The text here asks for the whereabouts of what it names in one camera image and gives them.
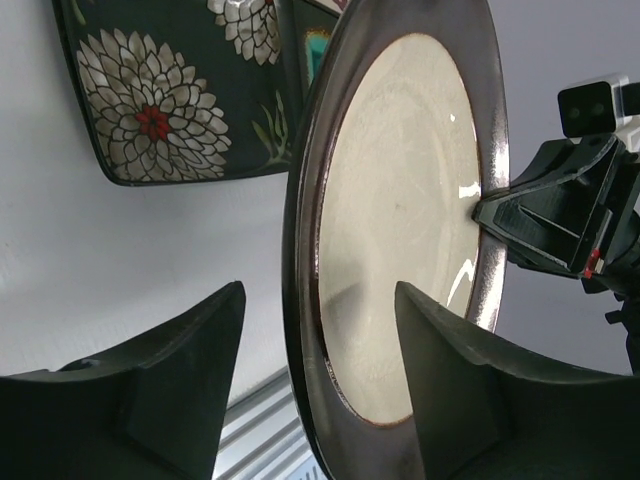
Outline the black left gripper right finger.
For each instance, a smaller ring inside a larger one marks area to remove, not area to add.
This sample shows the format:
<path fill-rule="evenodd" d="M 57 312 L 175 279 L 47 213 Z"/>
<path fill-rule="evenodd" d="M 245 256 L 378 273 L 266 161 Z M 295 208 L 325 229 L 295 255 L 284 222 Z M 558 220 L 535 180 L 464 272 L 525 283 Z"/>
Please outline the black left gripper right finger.
<path fill-rule="evenodd" d="M 511 343 L 407 282 L 395 315 L 429 479 L 635 479 L 639 380 Z"/>

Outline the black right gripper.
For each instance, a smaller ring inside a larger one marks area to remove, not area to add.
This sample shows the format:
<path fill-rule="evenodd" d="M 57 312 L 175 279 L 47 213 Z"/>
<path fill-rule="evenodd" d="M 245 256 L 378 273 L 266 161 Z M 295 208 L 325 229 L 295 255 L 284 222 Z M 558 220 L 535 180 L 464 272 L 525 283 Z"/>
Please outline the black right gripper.
<path fill-rule="evenodd" d="M 639 293 L 639 155 L 614 135 L 543 143 L 508 190 L 473 219 L 511 260 L 588 283 L 588 291 Z"/>

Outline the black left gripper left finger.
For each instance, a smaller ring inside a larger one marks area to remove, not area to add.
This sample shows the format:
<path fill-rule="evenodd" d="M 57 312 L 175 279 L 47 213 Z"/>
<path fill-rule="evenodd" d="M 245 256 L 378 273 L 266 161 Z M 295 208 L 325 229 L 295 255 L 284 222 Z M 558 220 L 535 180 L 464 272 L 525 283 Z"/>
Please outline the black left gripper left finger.
<path fill-rule="evenodd" d="M 244 286 L 232 282 L 59 370 L 3 377 L 2 477 L 210 478 L 245 306 Z"/>

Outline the round silver-rimmed cream plate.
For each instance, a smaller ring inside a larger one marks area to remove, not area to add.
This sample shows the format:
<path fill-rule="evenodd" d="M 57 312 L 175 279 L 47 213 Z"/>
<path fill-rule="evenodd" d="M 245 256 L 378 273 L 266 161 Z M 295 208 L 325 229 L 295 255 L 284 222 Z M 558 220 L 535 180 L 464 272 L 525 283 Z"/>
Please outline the round silver-rimmed cream plate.
<path fill-rule="evenodd" d="M 326 477 L 423 477 L 396 285 L 493 330 L 506 253 L 472 212 L 508 181 L 489 4 L 349 2 L 316 57 L 282 235 L 290 378 Z"/>

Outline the dark square teal-centre plate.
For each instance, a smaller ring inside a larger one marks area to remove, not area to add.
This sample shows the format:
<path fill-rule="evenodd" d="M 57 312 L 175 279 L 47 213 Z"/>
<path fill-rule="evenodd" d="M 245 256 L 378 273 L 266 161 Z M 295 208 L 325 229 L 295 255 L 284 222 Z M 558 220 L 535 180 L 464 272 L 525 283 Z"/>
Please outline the dark square teal-centre plate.
<path fill-rule="evenodd" d="M 286 104 L 300 121 L 306 96 L 348 1 L 276 1 L 286 82 Z"/>

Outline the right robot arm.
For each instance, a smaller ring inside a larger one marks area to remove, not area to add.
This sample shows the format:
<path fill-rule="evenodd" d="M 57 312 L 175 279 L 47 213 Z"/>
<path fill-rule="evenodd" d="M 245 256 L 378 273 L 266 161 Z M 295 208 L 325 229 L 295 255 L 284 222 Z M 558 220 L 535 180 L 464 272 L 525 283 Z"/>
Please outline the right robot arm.
<path fill-rule="evenodd" d="M 577 279 L 588 294 L 610 291 L 605 315 L 627 331 L 639 370 L 639 155 L 614 134 L 543 143 L 506 190 L 480 200 L 473 220 L 520 268 Z"/>

